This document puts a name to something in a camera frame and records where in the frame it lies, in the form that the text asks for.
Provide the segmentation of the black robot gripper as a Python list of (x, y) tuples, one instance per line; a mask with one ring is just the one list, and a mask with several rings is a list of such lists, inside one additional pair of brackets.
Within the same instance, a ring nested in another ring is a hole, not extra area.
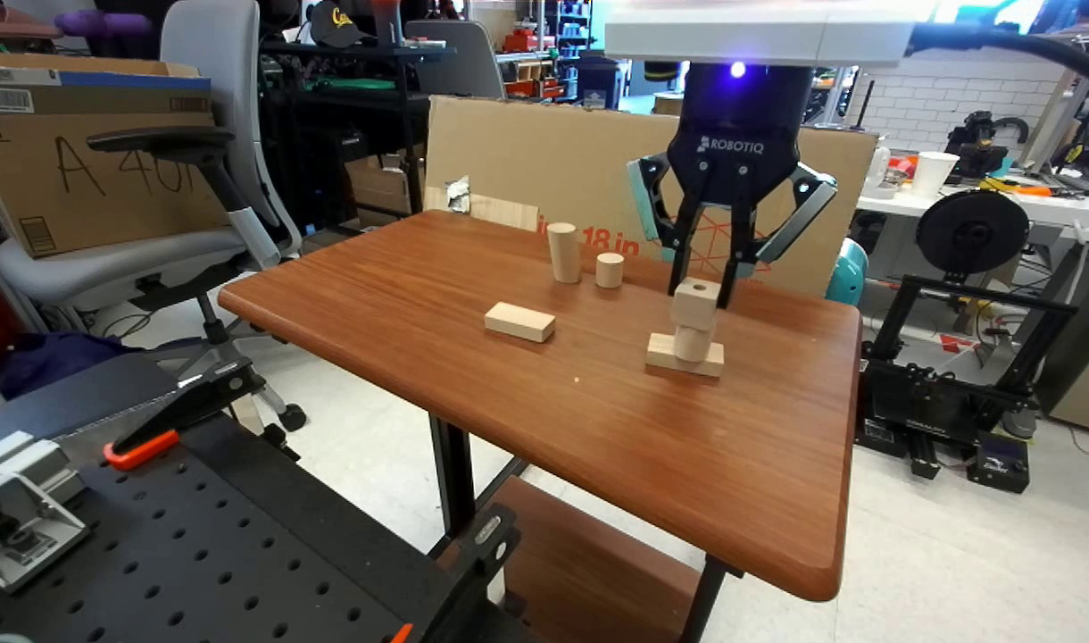
[(756, 260), (779, 260), (836, 198), (829, 172), (800, 159), (807, 69), (693, 65), (664, 152), (636, 156), (629, 184), (643, 234), (673, 260), (667, 293), (690, 273), (701, 212), (733, 214), (717, 306)]

